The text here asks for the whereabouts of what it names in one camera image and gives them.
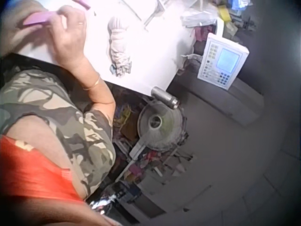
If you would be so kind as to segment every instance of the gold bracelet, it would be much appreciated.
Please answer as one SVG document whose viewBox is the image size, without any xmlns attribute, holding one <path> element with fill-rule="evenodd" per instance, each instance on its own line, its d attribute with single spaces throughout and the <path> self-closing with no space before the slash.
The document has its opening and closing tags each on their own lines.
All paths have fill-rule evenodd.
<svg viewBox="0 0 301 226">
<path fill-rule="evenodd" d="M 92 87 L 90 87 L 90 88 L 83 88 L 83 90 L 89 91 L 89 90 L 93 89 L 95 86 L 98 85 L 99 80 L 100 80 L 100 75 L 98 74 L 98 79 L 97 79 L 96 83 Z"/>
</svg>

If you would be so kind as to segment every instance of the white fabric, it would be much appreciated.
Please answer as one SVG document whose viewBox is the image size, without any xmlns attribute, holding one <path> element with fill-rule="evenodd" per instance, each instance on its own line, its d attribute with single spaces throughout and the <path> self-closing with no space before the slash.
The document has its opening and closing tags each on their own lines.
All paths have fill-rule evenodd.
<svg viewBox="0 0 301 226">
<path fill-rule="evenodd" d="M 111 30 L 111 56 L 117 68 L 117 76 L 131 72 L 132 62 L 127 50 L 128 27 L 126 18 L 113 17 L 109 21 L 109 29 Z"/>
</svg>

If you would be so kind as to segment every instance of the white table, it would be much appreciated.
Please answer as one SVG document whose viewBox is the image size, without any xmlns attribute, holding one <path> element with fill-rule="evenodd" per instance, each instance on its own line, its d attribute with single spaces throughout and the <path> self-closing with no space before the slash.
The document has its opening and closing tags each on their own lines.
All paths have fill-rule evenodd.
<svg viewBox="0 0 301 226">
<path fill-rule="evenodd" d="M 145 30 L 138 20 L 129 29 L 132 72 L 122 78 L 112 75 L 109 57 L 108 21 L 114 15 L 118 0 L 90 0 L 92 8 L 86 11 L 72 0 L 39 0 L 48 10 L 71 5 L 86 11 L 87 41 L 85 55 L 101 77 L 108 82 L 151 95 L 153 87 L 166 90 L 184 59 L 181 55 L 193 52 L 194 32 L 182 26 L 180 15 L 185 10 L 182 1 L 171 0 L 162 16 L 152 19 Z M 18 50 L 18 54 L 56 64 L 48 50 L 48 34 L 40 33 Z"/>
</svg>

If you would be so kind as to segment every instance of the control panel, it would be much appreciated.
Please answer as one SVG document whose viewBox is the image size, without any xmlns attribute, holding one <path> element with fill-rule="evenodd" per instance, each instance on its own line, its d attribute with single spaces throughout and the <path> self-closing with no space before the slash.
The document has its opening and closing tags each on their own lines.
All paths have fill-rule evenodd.
<svg viewBox="0 0 301 226">
<path fill-rule="evenodd" d="M 198 78 L 228 90 L 248 55 L 246 47 L 209 33 Z"/>
</svg>

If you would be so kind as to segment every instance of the hand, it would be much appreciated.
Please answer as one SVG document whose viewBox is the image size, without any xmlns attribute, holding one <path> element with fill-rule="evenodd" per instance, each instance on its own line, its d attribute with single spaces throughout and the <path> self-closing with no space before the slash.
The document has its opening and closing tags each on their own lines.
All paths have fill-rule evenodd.
<svg viewBox="0 0 301 226">
<path fill-rule="evenodd" d="M 27 35 L 42 28 L 40 24 L 24 27 L 22 22 L 31 14 L 43 11 L 47 10 L 34 0 L 23 0 L 6 9 L 1 17 L 1 56 L 13 51 Z"/>
<path fill-rule="evenodd" d="M 62 67 L 72 72 L 85 59 L 86 16 L 83 11 L 71 6 L 63 6 L 58 14 L 67 18 L 67 28 L 64 28 L 60 15 L 50 18 L 54 55 Z"/>
</svg>

